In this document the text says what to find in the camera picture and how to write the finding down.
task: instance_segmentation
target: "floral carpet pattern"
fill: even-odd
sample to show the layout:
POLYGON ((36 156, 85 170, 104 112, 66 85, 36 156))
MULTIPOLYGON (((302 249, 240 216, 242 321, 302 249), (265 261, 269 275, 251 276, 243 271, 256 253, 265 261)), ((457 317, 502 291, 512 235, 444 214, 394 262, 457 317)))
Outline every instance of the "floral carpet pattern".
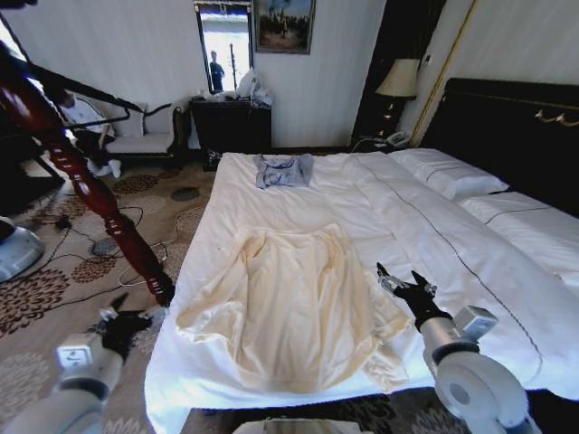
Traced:
MULTIPOLYGON (((166 251, 163 245, 153 250, 159 258, 167 255, 163 267, 175 282, 209 200, 214 174, 204 173, 200 163, 182 170, 149 164, 124 168, 118 180, 111 175, 102 180, 149 245, 165 241, 166 251)), ((102 219, 76 197, 70 183, 11 217, 40 237, 45 253, 22 276, 0 284, 0 431, 26 406, 50 393, 61 372, 55 348, 68 335, 98 323, 100 307, 123 293, 128 298, 121 310, 155 304, 144 284, 116 288, 119 279, 138 283, 141 277, 132 269, 125 272, 127 261, 105 232, 102 219), (54 225, 63 215, 71 222, 69 230, 54 225), (94 296, 103 290, 109 292, 94 296)), ((135 336, 109 398, 103 432, 153 432, 145 413, 143 383, 159 327, 153 325, 135 336)), ((376 434, 467 432, 429 389, 287 409, 192 410, 183 432, 231 433, 245 421, 282 416, 352 420, 376 434)))

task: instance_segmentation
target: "white sneaker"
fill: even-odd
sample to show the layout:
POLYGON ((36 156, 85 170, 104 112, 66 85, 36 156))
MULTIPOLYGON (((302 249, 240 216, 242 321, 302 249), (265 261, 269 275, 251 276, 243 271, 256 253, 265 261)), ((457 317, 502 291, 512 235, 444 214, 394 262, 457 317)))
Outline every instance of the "white sneaker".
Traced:
POLYGON ((93 175, 97 175, 97 172, 100 170, 100 168, 94 164, 94 162, 89 159, 87 161, 87 169, 89 169, 89 172, 91 172, 93 175))
POLYGON ((105 176, 108 175, 110 173, 110 167, 108 167, 107 165, 104 165, 103 167, 100 168, 100 170, 96 173, 96 176, 105 176))
POLYGON ((120 161, 119 160, 109 160, 109 167, 112 171, 112 175, 119 179, 120 178, 120 161))

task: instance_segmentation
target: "carved wooden post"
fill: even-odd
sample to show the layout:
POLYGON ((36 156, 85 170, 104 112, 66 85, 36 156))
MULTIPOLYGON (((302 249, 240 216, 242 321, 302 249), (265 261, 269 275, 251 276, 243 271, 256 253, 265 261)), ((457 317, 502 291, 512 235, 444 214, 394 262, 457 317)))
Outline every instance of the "carved wooden post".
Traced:
POLYGON ((133 222, 120 213, 110 189, 89 172, 81 153, 64 135, 64 125, 58 114, 11 59, 4 47, 0 47, 0 103, 14 122, 48 149, 54 165, 70 177, 76 194, 103 218, 107 233, 115 239, 128 263, 145 278, 157 303, 168 306, 175 294, 171 279, 161 269, 133 222))

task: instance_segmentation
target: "headboard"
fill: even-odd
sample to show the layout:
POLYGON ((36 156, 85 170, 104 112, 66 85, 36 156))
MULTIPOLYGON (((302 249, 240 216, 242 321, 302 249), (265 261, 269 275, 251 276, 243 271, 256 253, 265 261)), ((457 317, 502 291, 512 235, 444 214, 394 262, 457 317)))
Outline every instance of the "headboard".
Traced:
POLYGON ((579 86, 450 79, 421 146, 579 216, 579 86))

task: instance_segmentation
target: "table lamp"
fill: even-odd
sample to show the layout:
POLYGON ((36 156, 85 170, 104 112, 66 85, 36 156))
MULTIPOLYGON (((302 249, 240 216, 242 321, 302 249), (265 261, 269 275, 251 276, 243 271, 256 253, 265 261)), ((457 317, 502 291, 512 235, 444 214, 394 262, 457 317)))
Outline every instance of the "table lamp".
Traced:
POLYGON ((416 98, 419 65, 420 59, 396 59, 390 72, 388 72, 388 75, 386 75, 386 78, 376 90, 378 95, 384 95, 391 99, 384 114, 384 119, 387 122, 384 129, 390 130, 390 133, 394 132, 398 119, 402 114, 403 101, 416 98))

